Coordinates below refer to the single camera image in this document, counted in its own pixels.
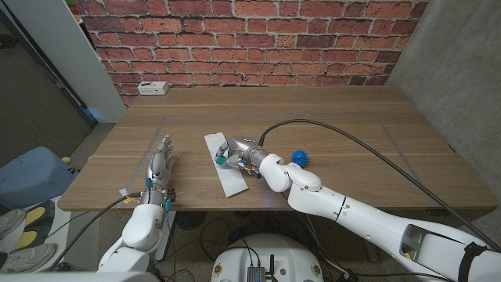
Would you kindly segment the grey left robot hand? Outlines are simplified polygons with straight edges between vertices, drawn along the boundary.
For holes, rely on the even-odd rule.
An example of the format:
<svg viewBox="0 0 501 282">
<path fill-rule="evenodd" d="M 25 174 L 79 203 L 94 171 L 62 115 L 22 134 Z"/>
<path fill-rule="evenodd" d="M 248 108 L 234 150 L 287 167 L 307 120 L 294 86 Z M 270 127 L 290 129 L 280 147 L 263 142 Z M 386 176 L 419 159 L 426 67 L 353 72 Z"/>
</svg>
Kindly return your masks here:
<svg viewBox="0 0 501 282">
<path fill-rule="evenodd" d="M 171 137 L 166 135 L 146 166 L 145 189 L 141 196 L 143 204 L 155 204 L 170 209 L 171 204 L 176 201 L 175 189 L 169 187 L 169 182 L 177 160 L 178 155 L 173 152 Z"/>
</svg>

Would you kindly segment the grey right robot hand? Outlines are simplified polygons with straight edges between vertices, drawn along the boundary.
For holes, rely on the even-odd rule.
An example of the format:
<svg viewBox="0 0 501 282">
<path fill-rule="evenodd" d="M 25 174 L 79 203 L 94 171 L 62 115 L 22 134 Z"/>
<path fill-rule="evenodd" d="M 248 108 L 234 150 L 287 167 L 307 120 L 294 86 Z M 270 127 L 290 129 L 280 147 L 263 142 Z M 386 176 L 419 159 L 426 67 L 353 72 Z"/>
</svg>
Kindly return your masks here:
<svg viewBox="0 0 501 282">
<path fill-rule="evenodd" d="M 217 150 L 214 161 L 218 165 L 240 165 L 258 168 L 269 152 L 261 148 L 257 141 L 247 137 L 227 139 Z"/>
</svg>

